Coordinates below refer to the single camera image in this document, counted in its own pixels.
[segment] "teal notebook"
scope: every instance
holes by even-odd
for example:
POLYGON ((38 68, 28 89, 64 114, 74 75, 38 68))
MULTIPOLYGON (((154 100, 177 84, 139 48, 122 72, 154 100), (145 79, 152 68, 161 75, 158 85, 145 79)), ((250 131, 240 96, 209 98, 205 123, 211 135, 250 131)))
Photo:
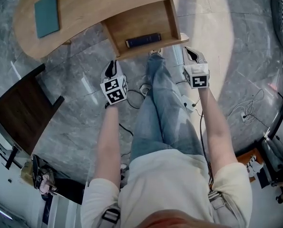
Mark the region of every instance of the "teal notebook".
POLYGON ((57 0, 40 0, 35 3, 38 38, 60 30, 57 0))

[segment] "forearm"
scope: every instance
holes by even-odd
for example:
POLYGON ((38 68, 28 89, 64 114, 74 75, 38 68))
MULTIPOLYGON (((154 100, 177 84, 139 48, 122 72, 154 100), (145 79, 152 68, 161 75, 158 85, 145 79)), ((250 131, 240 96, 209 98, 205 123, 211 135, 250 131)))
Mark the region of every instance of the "forearm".
POLYGON ((205 88, 198 91, 204 113, 212 171, 215 175, 220 168, 237 162, 237 159, 233 151, 228 123, 211 90, 205 88))
POLYGON ((109 106, 97 142, 97 162, 94 178, 104 178, 117 187, 120 183, 120 144, 118 108, 109 106))
POLYGON ((120 154, 119 118, 116 106, 109 106, 106 109, 97 145, 98 153, 108 148, 110 151, 120 154))

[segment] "shelf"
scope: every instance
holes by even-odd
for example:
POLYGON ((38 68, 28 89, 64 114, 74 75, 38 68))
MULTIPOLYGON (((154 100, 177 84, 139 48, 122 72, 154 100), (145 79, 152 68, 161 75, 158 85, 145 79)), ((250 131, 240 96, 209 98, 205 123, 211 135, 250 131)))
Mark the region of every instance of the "shelf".
POLYGON ((130 50, 128 50, 125 53, 122 53, 120 56, 118 56, 116 58, 116 60, 123 60, 123 59, 127 59, 127 58, 130 58, 130 57, 135 57, 139 54, 146 53, 146 52, 149 52, 151 50, 158 50, 160 48, 173 46, 173 45, 185 43, 185 42, 188 42, 188 41, 189 41, 189 37, 186 34, 181 33, 181 39, 175 39, 174 38, 174 39, 162 40, 162 41, 147 44, 147 45, 144 45, 144 46, 131 48, 130 50))
POLYGON ((117 60, 189 40, 187 35, 179 32, 173 0, 154 2, 125 11, 102 21, 102 25, 117 60), (139 47, 127 47, 126 40, 154 33, 161 35, 161 41, 139 47))

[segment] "desk surface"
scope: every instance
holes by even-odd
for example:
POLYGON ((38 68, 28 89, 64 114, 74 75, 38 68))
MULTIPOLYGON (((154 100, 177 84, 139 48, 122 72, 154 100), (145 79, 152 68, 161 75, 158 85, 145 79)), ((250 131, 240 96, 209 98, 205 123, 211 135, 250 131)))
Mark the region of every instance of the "desk surface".
POLYGON ((58 0, 60 30, 37 37, 34 3, 20 0, 14 15, 14 31, 23 51, 40 59, 85 29, 121 12, 162 0, 58 0))

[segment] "dark wooden chair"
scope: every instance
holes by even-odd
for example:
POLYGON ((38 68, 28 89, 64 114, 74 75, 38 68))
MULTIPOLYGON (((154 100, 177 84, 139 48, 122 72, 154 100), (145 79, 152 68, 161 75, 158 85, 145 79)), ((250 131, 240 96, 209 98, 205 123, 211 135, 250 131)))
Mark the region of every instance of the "dark wooden chair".
POLYGON ((45 65, 40 65, 0 98, 0 132, 7 135, 6 139, 11 138, 8 142, 14 147, 8 162, 13 161, 18 150, 32 154, 47 124, 64 101, 60 96, 51 104, 44 94, 35 78, 44 70, 45 65))

